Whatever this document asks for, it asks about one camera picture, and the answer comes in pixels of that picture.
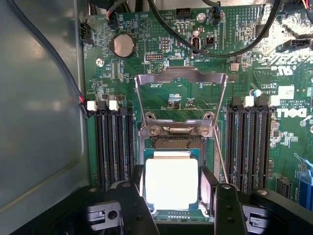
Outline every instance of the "green circuit board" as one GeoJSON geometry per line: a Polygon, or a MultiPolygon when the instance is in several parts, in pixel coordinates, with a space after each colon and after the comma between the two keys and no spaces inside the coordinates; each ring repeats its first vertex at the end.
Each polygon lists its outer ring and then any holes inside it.
{"type": "MultiPolygon", "coordinates": [[[[256,38],[266,23],[271,5],[222,6],[221,9],[218,25],[210,22],[210,8],[192,9],[191,18],[184,20],[176,19],[175,10],[161,11],[161,15],[187,40],[198,30],[201,49],[226,54],[246,47],[256,38]],[[205,22],[196,20],[199,13],[206,15],[205,22]],[[207,38],[214,41],[209,47],[206,46],[207,38]]],[[[267,98],[279,95],[280,106],[271,114],[267,188],[276,190],[277,178],[287,178],[292,183],[289,198],[298,202],[297,172],[305,168],[302,159],[313,162],[313,51],[310,47],[286,50],[284,44],[299,35],[312,34],[313,27],[304,10],[282,6],[268,36],[252,51],[222,59],[193,54],[169,35],[151,12],[118,15],[119,30],[111,30],[104,15],[89,16],[87,20],[92,25],[92,44],[84,44],[87,99],[105,100],[108,95],[115,95],[122,97],[118,102],[120,106],[133,108],[135,163],[140,163],[137,132],[142,122],[135,90],[136,75],[160,73],[170,66],[193,66],[201,72],[226,73],[229,81],[218,121],[223,154],[226,155],[226,107],[232,97],[243,99],[254,90],[260,90],[267,98]],[[119,34],[128,34],[134,39],[135,50],[130,58],[120,59],[109,49],[110,41],[119,34]],[[102,60],[100,66],[96,62],[98,59],[102,60]]],[[[189,83],[183,78],[169,84],[142,87],[146,112],[154,113],[159,119],[174,121],[198,119],[205,112],[214,112],[220,92],[220,85],[189,83]],[[179,102],[179,108],[173,108],[171,102],[179,102]]],[[[91,117],[90,173],[95,184],[98,168],[94,122],[95,118],[91,117]]],[[[212,163],[207,165],[213,170],[212,163]]]]}

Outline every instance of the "motherboard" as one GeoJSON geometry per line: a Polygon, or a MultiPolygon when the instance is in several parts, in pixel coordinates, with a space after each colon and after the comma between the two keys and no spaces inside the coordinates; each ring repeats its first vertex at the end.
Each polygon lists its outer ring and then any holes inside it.
{"type": "MultiPolygon", "coordinates": [[[[221,6],[218,18],[212,8],[160,13],[192,45],[227,54],[260,34],[271,7],[221,6]]],[[[312,210],[313,26],[301,7],[282,5],[265,38],[229,58],[190,50],[151,12],[119,14],[113,26],[105,15],[88,16],[84,24],[90,27],[84,36],[86,96],[98,110],[88,120],[92,184],[107,190],[115,181],[129,180],[134,166],[160,149],[197,152],[199,165],[223,182],[209,130],[152,127],[142,138],[143,126],[153,120],[212,122],[223,86],[184,77],[188,71],[207,73],[227,78],[217,124],[229,182],[247,194],[269,188],[312,210]],[[181,74],[171,82],[156,80],[175,68],[181,74]],[[149,82],[140,83],[139,75],[149,82]],[[99,111],[101,106],[112,112],[99,111]]],[[[207,217],[184,210],[159,211],[155,219],[210,221],[207,217]]]]}

